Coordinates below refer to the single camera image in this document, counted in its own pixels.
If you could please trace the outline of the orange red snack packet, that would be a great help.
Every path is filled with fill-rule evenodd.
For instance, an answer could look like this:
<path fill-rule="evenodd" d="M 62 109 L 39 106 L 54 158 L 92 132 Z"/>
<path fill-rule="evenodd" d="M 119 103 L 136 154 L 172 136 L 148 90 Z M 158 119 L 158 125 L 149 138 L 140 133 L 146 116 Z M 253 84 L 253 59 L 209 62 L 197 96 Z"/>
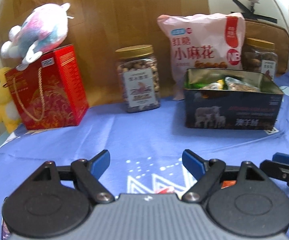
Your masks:
<path fill-rule="evenodd" d="M 235 180 L 225 180 L 225 181 L 222 182 L 221 188 L 224 189 L 224 188 L 233 186 L 233 185 L 235 185 L 235 184 L 236 184 L 236 181 L 235 181 Z"/>

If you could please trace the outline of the dark sheep tin box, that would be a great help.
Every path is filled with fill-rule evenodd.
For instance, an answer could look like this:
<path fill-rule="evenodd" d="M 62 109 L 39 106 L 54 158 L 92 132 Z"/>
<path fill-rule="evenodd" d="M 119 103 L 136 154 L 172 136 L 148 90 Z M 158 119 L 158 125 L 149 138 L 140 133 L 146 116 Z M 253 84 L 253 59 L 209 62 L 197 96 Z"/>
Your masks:
<path fill-rule="evenodd" d="M 260 92 L 206 90 L 202 87 L 232 77 Z M 284 93 L 259 72 L 229 69 L 188 69 L 184 82 L 186 126 L 214 129 L 272 129 Z"/>

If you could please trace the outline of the yellow duck plush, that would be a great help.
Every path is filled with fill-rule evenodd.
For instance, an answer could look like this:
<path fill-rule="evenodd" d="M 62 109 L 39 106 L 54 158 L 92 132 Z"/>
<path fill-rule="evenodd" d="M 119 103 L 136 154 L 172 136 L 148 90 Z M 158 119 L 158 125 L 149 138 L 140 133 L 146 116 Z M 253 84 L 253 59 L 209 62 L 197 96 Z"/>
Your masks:
<path fill-rule="evenodd" d="M 11 134 L 22 120 L 8 88 L 5 74 L 9 70 L 11 70 L 9 67 L 0 69 L 0 123 L 2 122 L 7 132 Z"/>

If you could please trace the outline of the blue patterned tablecloth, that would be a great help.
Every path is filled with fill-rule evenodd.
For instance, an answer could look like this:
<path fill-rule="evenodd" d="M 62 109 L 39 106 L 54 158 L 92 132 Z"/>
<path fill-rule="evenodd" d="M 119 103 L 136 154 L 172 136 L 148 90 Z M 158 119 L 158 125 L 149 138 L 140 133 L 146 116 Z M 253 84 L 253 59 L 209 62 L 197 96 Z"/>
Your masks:
<path fill-rule="evenodd" d="M 183 101 L 167 98 L 152 111 L 129 114 L 120 103 L 102 105 L 90 108 L 78 126 L 45 131 L 19 126 L 11 136 L 2 135 L 0 238 L 4 198 L 47 160 L 66 166 L 108 150 L 111 163 L 100 180 L 118 195 L 153 193 L 167 186 L 178 192 L 189 189 L 194 178 L 182 166 L 186 149 L 237 166 L 245 160 L 259 165 L 277 152 L 289 154 L 289 73 L 275 82 L 284 96 L 273 134 L 187 128 Z"/>

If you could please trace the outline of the yellow clear snack packet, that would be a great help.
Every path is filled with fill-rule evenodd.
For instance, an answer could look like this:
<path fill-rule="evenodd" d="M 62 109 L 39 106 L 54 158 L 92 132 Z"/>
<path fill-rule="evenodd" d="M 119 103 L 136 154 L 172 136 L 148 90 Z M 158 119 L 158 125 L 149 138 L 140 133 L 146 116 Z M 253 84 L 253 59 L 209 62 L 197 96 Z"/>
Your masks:
<path fill-rule="evenodd" d="M 247 82 L 240 81 L 232 77 L 225 77 L 224 79 L 210 83 L 201 89 L 206 90 L 231 90 L 240 92 L 260 92 L 258 87 L 255 87 Z"/>

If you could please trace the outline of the red gift box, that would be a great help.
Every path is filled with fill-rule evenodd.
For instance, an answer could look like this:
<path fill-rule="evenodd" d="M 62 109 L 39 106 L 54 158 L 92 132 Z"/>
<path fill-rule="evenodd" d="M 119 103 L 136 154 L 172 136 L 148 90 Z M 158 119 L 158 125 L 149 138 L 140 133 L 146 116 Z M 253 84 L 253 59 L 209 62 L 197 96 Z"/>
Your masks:
<path fill-rule="evenodd" d="M 73 45 L 44 53 L 27 68 L 5 74 L 28 130 L 77 126 L 89 104 Z"/>

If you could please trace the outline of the walnut jar gold lid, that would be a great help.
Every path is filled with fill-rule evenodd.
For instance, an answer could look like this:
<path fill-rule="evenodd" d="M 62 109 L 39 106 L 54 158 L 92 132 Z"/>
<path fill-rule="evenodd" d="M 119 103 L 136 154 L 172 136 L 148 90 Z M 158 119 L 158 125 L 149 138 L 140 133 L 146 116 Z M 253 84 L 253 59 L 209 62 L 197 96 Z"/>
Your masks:
<path fill-rule="evenodd" d="M 241 64 L 243 70 L 260 72 L 273 80 L 278 65 L 275 44 L 257 38 L 245 38 Z"/>

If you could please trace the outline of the brown seat cushion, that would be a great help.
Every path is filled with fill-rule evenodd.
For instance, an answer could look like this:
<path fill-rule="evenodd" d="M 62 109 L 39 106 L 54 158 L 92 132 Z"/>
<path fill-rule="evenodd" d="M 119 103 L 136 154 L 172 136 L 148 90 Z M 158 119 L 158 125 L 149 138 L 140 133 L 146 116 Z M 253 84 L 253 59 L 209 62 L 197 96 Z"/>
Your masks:
<path fill-rule="evenodd" d="M 245 20 L 245 37 L 257 38 L 275 44 L 275 52 L 278 56 L 277 75 L 283 75 L 288 71 L 289 61 L 289 34 L 286 29 L 255 20 Z"/>

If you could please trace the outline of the pink snack bag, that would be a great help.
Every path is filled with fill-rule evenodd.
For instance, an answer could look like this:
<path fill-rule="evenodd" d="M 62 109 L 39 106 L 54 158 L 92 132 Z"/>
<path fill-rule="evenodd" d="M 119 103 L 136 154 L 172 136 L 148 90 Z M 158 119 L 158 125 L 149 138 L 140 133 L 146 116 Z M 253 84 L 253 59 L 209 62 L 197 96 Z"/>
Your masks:
<path fill-rule="evenodd" d="M 170 40 L 174 100 L 184 99 L 183 86 L 189 68 L 242 69 L 246 24 L 240 12 L 161 15 L 157 23 Z"/>

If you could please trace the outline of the nut jar gold lid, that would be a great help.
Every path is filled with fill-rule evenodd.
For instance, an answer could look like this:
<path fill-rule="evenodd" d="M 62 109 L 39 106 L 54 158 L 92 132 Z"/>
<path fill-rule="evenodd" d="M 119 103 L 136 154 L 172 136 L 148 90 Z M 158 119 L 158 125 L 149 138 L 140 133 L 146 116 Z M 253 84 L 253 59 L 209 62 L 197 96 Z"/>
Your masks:
<path fill-rule="evenodd" d="M 160 84 L 153 46 L 143 44 L 115 51 L 117 73 L 128 113 L 160 107 Z"/>

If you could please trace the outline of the pink blue plush toy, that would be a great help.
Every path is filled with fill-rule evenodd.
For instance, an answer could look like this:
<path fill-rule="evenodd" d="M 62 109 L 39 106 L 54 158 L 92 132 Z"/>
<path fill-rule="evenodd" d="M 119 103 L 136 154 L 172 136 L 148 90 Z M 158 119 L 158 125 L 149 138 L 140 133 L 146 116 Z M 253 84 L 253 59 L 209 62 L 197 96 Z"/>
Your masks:
<path fill-rule="evenodd" d="M 25 19 L 9 31 L 9 40 L 1 47 L 4 59 L 22 59 L 22 64 L 38 60 L 42 54 L 57 48 L 67 37 L 70 3 L 58 5 L 47 3 L 39 6 Z"/>

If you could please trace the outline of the wooden board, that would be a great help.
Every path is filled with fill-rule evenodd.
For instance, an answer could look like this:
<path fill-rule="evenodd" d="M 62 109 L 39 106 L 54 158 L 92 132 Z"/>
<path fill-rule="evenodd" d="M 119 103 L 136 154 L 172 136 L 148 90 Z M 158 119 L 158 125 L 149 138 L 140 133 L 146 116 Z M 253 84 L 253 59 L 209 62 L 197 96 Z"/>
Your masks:
<path fill-rule="evenodd" d="M 158 60 L 160 94 L 173 94 L 170 42 L 157 25 L 160 15 L 207 14 L 208 0 L 1 0 L 0 47 L 11 27 L 38 6 L 70 3 L 66 44 L 73 44 L 90 106 L 121 102 L 115 66 L 118 48 L 151 44 Z"/>

